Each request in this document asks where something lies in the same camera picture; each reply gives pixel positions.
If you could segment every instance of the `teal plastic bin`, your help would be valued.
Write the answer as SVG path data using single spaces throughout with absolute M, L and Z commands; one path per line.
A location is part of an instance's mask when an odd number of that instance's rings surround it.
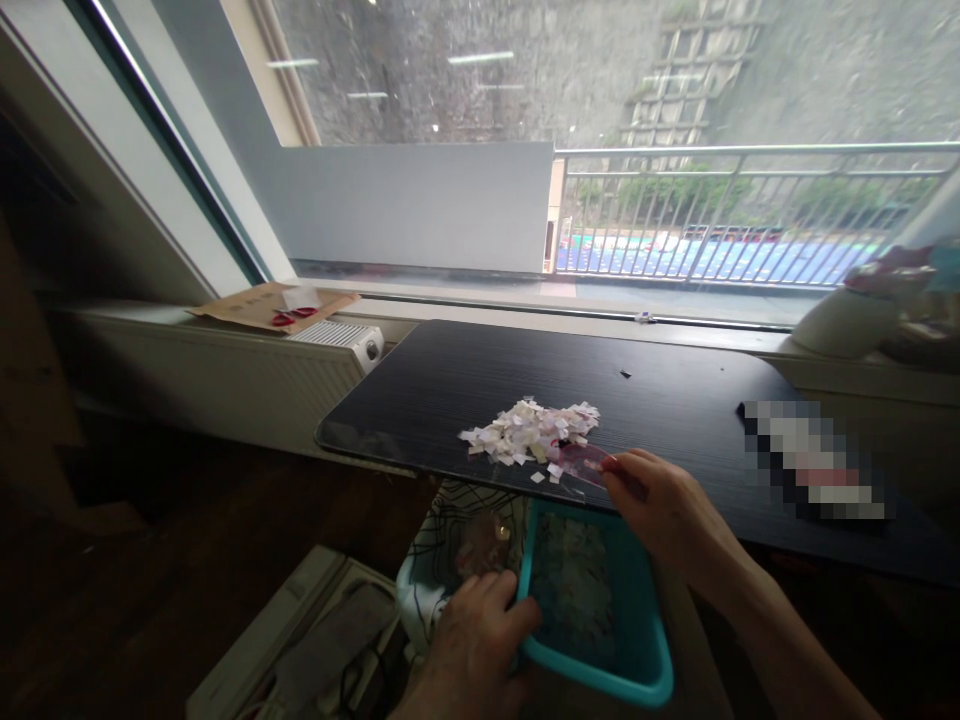
M 650 709 L 661 707 L 673 695 L 673 663 L 647 551 L 620 517 L 534 499 L 517 589 L 518 601 L 530 594 L 537 528 L 543 513 L 600 528 L 607 556 L 616 667 L 610 672 L 581 662 L 543 645 L 535 635 L 523 643 L 523 653 L 538 665 L 625 702 Z

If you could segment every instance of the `brown paper envelope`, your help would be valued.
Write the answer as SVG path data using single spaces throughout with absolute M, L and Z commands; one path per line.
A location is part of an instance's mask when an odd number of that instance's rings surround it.
M 217 320 L 260 328 L 261 330 L 293 335 L 306 330 L 321 320 L 325 320 L 338 310 L 342 310 L 360 299 L 357 293 L 338 293 L 317 289 L 317 297 L 322 305 L 317 310 L 316 315 L 298 318 L 293 325 L 275 327 L 272 324 L 273 318 L 276 316 L 277 310 L 284 307 L 283 291 L 289 287 L 292 286 L 276 282 L 263 283 L 249 290 L 195 307 L 190 312 L 199 317 L 212 317 Z

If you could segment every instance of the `wooden floor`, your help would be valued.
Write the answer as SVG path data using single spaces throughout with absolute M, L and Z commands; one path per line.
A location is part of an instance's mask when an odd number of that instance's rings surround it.
M 164 458 L 151 498 L 163 511 L 125 536 L 37 517 L 0 485 L 0 716 L 182 717 L 311 547 L 393 577 L 433 495 L 424 481 L 201 446 Z
M 113 428 L 105 435 L 116 440 Z M 182 717 L 311 547 L 393 577 L 433 497 L 425 481 L 137 435 L 107 446 L 109 472 L 87 468 L 83 492 L 125 491 L 149 530 L 91 538 L 38 517 L 0 483 L 0 717 Z M 769 569 L 886 717 L 957 716 L 960 650 L 905 637 L 858 573 Z M 732 631 L 709 609 L 701 618 L 736 716 L 771 717 Z

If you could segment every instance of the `window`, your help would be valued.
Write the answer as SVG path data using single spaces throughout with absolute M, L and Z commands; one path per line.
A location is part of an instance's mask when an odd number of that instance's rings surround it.
M 192 118 L 212 119 L 303 277 L 783 325 L 960 157 L 954 15 L 851 8 L 107 4 L 201 156 Z

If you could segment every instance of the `metal railing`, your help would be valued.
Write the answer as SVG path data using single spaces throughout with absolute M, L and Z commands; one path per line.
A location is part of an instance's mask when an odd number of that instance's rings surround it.
M 960 142 L 556 157 L 564 161 L 558 273 L 830 288 L 893 243 L 960 165 Z

